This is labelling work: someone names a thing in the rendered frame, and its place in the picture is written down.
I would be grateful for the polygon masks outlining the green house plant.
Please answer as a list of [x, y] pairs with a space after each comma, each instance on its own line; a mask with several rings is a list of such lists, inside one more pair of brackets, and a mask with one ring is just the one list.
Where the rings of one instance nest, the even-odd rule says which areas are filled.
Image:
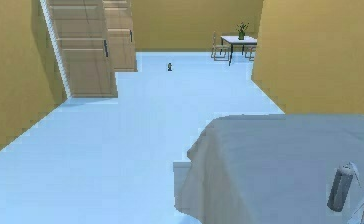
[[241, 22], [238, 26], [237, 26], [237, 32], [238, 32], [238, 39], [239, 40], [243, 40], [245, 38], [246, 35], [246, 30], [248, 29], [249, 24]]

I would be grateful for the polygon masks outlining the grey bed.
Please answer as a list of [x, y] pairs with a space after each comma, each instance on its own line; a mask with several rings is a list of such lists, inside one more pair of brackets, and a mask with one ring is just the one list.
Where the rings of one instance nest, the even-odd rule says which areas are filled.
[[[364, 115], [230, 115], [176, 162], [176, 209], [201, 224], [347, 224], [364, 197]], [[336, 169], [353, 162], [344, 208], [327, 207]]]

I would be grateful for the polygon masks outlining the white table with black legs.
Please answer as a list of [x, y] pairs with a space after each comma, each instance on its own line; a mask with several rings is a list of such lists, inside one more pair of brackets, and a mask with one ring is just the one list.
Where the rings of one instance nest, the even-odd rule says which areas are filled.
[[241, 47], [241, 53], [245, 56], [248, 46], [255, 46], [257, 48], [257, 40], [250, 36], [245, 36], [243, 40], [239, 40], [238, 36], [222, 36], [221, 43], [227, 42], [230, 45], [230, 60], [232, 62], [233, 52], [235, 46]]

